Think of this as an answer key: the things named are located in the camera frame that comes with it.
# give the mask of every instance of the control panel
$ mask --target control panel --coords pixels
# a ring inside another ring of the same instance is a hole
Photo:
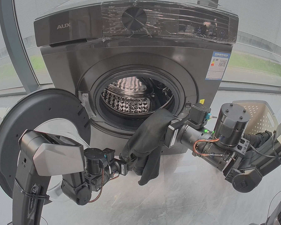
[[[220,10],[152,1],[101,5],[104,37],[122,35],[197,37],[235,43],[238,17]]]

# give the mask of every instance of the laundry basket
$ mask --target laundry basket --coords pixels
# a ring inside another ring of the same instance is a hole
[[[277,118],[266,101],[236,100],[232,103],[237,103],[243,106],[251,115],[251,119],[247,125],[245,133],[256,134],[264,132],[265,130],[273,132],[277,129]]]

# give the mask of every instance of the grass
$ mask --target grass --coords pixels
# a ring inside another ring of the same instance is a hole
[[[32,55],[29,59],[35,72],[44,72],[46,70],[46,66],[41,55]],[[12,63],[0,65],[0,79],[15,76],[17,76],[17,74]]]
[[[38,73],[46,70],[44,60],[40,54],[32,55],[29,59],[35,72]],[[232,52],[228,67],[257,70],[281,77],[281,64],[236,51]],[[0,79],[13,76],[16,76],[16,72],[11,63],[0,65]]]
[[[254,69],[262,73],[281,77],[281,64],[246,53],[233,51],[229,59],[228,67]]]

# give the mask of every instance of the icon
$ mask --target icon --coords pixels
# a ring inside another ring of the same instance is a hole
[[[221,35],[221,36],[225,36],[225,31],[224,31],[224,30],[221,30],[221,31],[220,31],[220,35]]]

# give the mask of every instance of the qr code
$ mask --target qr code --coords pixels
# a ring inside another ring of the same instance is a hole
[[[226,59],[220,59],[219,66],[226,66],[227,60]]]

